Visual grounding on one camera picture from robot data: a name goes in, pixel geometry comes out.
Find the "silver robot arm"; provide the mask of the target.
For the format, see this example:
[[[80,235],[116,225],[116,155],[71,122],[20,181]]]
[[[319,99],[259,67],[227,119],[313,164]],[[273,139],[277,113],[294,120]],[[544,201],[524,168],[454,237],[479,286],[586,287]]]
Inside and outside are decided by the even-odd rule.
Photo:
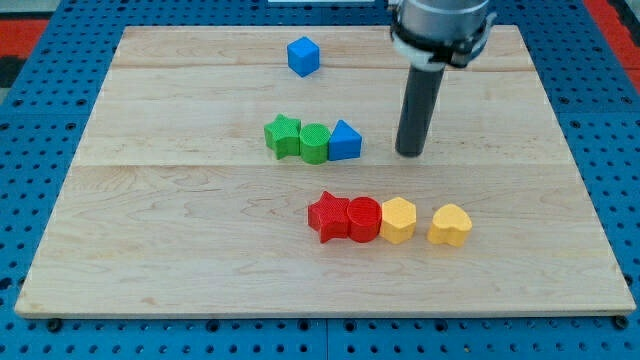
[[[465,68],[484,50],[496,17],[489,0],[400,0],[390,34],[394,49],[418,70]]]

